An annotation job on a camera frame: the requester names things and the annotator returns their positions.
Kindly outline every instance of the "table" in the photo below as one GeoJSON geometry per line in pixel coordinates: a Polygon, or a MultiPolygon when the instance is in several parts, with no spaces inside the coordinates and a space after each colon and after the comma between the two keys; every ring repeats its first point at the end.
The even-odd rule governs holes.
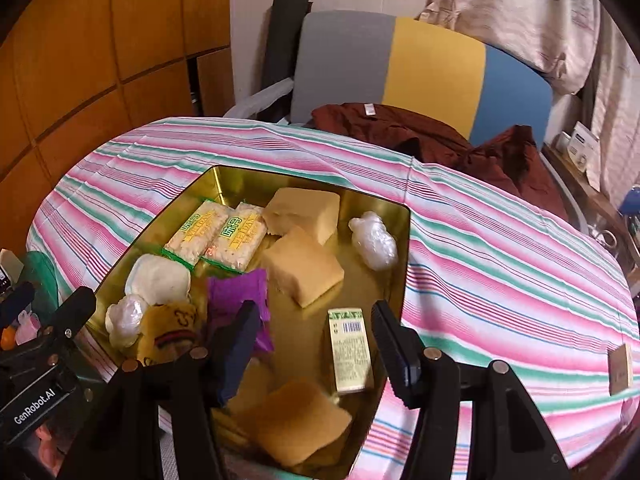
{"type": "MultiPolygon", "coordinates": [[[[632,420],[640,394],[638,322],[624,276],[603,248],[472,177],[314,130],[169,118],[105,143],[61,179],[30,229],[29,250],[56,265],[60,299],[79,285],[95,290],[146,225],[216,164],[305,176],[407,205],[402,323],[458,361],[509,362],[570,466],[632,420]],[[607,350],[623,342],[634,352],[636,383],[610,397],[607,350]]],[[[87,330],[77,341],[108,380],[115,366],[87,330]]],[[[456,478],[466,474],[470,416],[463,405],[456,478]]],[[[398,478],[416,417],[387,383],[349,478],[398,478]]],[[[248,478],[285,477],[232,463],[248,478]]]]}

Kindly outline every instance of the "chair backrest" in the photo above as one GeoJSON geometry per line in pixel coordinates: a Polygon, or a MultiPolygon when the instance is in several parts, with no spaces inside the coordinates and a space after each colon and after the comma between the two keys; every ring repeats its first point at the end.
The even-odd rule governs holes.
{"type": "Polygon", "coordinates": [[[477,146],[528,124],[540,148],[549,84],[514,57],[464,34],[376,12],[312,12],[303,22],[291,122],[325,104],[381,103],[432,117],[477,146]]]}

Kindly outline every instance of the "screw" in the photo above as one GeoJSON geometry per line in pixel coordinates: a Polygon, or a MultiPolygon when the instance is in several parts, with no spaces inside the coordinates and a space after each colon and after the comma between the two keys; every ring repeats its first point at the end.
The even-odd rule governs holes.
{"type": "Polygon", "coordinates": [[[437,361],[442,357],[442,352],[435,346],[425,348],[423,353],[427,359],[431,359],[432,361],[437,361]]]}
{"type": "Polygon", "coordinates": [[[135,359],[127,359],[122,363],[121,368],[123,372],[133,372],[138,369],[138,361],[136,361],[135,359]]]}
{"type": "Polygon", "coordinates": [[[504,361],[494,361],[494,364],[492,365],[492,367],[494,368],[495,372],[501,375],[504,375],[509,371],[509,365],[504,361]]]}
{"type": "Polygon", "coordinates": [[[204,359],[207,355],[209,355],[209,351],[207,351],[204,346],[196,346],[195,348],[191,349],[189,355],[193,359],[204,359]]]}

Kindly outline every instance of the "yellow stripe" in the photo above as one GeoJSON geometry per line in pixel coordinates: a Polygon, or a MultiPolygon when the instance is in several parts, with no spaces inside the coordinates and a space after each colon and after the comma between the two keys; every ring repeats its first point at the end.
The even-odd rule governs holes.
{"type": "Polygon", "coordinates": [[[484,79],[484,44],[397,18],[383,104],[432,117],[469,138],[484,79]]]}

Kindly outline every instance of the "snack packet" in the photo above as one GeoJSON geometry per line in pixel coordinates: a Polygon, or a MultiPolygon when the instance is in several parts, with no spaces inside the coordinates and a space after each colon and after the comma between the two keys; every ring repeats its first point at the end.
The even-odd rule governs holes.
{"type": "Polygon", "coordinates": [[[267,234],[262,209],[242,202],[226,220],[202,259],[223,269],[244,272],[267,234]]]}
{"type": "Polygon", "coordinates": [[[273,352],[273,342],[265,322],[271,320],[267,306],[267,271],[254,269],[232,278],[209,278],[209,305],[207,325],[209,338],[217,328],[233,322],[246,300],[255,301],[260,311],[261,327],[255,337],[254,349],[273,352]]]}
{"type": "Polygon", "coordinates": [[[171,237],[162,249],[162,254],[193,269],[200,255],[233,212],[230,207],[205,200],[171,237]]]}
{"type": "Polygon", "coordinates": [[[187,301],[150,306],[140,322],[136,358],[145,366],[175,361],[200,341],[202,321],[187,301]]]}

